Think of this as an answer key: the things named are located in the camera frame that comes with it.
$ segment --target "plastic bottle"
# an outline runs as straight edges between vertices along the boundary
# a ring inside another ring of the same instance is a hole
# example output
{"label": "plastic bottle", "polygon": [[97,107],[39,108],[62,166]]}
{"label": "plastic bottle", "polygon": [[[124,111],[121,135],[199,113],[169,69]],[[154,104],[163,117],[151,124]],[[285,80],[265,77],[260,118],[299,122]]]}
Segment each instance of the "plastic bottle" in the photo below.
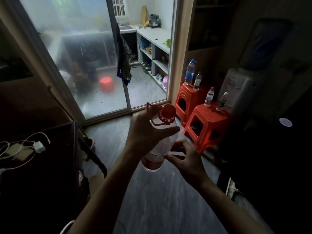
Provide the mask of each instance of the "plastic bottle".
{"label": "plastic bottle", "polygon": [[222,111],[223,107],[227,101],[227,95],[229,94],[229,92],[224,92],[224,95],[220,98],[218,106],[216,107],[217,111]]}
{"label": "plastic bottle", "polygon": [[195,60],[192,59],[186,69],[186,75],[185,75],[185,81],[184,81],[185,85],[192,84],[194,71],[195,71]]}
{"label": "plastic bottle", "polygon": [[211,87],[205,100],[206,107],[210,107],[211,101],[213,99],[213,95],[214,95],[214,87]]}
{"label": "plastic bottle", "polygon": [[[146,108],[148,110],[149,106],[152,107],[162,107],[160,105],[150,105],[146,104]],[[153,127],[157,129],[165,129],[172,126],[177,126],[175,121],[176,109],[173,105],[166,104],[159,111],[158,115],[156,115],[152,120],[151,124]],[[174,134],[170,137],[167,137],[161,141],[152,149],[148,154],[146,154],[142,159],[143,168],[148,172],[155,172],[163,164],[165,160],[163,155],[169,153],[172,148],[174,142],[177,140],[178,134]]]}
{"label": "plastic bottle", "polygon": [[201,82],[201,72],[198,72],[198,75],[195,78],[195,83],[194,83],[194,87],[193,87],[194,91],[198,91],[199,90],[200,82]]}

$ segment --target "stacked stools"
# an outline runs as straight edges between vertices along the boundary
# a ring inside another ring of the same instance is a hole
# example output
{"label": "stacked stools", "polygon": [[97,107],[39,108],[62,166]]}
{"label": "stacked stools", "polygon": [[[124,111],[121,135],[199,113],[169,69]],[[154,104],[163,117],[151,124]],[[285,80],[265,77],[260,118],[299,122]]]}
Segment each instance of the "stacked stools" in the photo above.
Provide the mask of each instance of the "stacked stools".
{"label": "stacked stools", "polygon": [[229,126],[230,114],[217,111],[216,103],[210,107],[198,105],[193,110],[183,133],[188,133],[194,141],[194,148],[203,153],[207,147],[221,142]]}
{"label": "stacked stools", "polygon": [[174,106],[183,127],[186,126],[194,108],[205,102],[207,93],[208,89],[204,86],[200,86],[198,91],[194,91],[192,85],[182,84]]}

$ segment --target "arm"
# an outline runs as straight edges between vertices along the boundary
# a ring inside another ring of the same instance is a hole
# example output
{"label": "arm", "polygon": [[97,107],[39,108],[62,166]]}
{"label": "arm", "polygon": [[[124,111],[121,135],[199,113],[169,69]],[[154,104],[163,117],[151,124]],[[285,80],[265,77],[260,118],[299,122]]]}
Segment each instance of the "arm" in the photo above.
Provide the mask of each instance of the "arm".
{"label": "arm", "polygon": [[179,127],[159,130],[151,126],[149,119],[156,113],[157,109],[150,108],[149,114],[144,111],[131,118],[123,153],[77,217],[69,234],[113,232],[124,194],[140,159],[160,140],[180,130]]}
{"label": "arm", "polygon": [[166,154],[164,157],[175,165],[184,179],[200,193],[228,233],[267,233],[209,179],[200,154],[188,141],[177,141],[171,151],[186,154],[185,157],[171,154]]}

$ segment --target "floor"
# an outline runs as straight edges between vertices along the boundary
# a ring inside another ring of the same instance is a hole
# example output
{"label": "floor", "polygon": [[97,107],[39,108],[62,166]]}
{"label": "floor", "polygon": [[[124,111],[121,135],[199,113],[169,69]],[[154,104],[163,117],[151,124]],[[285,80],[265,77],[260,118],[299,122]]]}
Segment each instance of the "floor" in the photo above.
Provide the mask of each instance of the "floor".
{"label": "floor", "polygon": [[[114,82],[114,89],[110,92],[103,92],[100,85],[92,85],[88,93],[74,95],[79,108],[85,118],[91,118],[105,113],[127,108],[126,97],[123,90],[123,83],[116,76],[117,68],[99,72],[99,78],[110,77]],[[131,82],[128,85],[131,107],[156,102],[166,99],[166,93],[151,78],[143,72],[140,66],[131,69]]]}
{"label": "floor", "polygon": [[[101,161],[112,168],[122,153],[130,116],[116,118],[88,127],[95,138],[95,150]],[[178,139],[186,138],[182,131]],[[203,159],[208,176],[217,182],[220,171]],[[99,173],[92,161],[84,164],[85,176]],[[227,233],[204,199],[168,161],[155,173],[146,172],[140,163],[127,188],[114,234]]]}

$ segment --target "large plastic jug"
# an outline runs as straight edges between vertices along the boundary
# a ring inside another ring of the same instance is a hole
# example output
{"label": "large plastic jug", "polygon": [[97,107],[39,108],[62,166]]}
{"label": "large plastic jug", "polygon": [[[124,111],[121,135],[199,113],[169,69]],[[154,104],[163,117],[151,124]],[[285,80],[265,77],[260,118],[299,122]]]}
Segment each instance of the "large plastic jug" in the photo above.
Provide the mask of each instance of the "large plastic jug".
{"label": "large plastic jug", "polygon": [[[151,107],[160,107],[161,110],[158,112],[152,120],[151,124],[153,127],[157,129],[164,129],[172,126],[177,126],[175,121],[176,109],[171,104],[166,104],[165,106],[160,105],[151,105],[150,103],[146,104],[146,110],[149,110],[149,106]],[[146,154],[142,159],[142,165],[145,170],[149,172],[155,172],[163,164],[164,157],[163,155],[169,153],[173,144],[177,140],[178,134],[167,137],[161,141],[152,149],[148,154]]]}

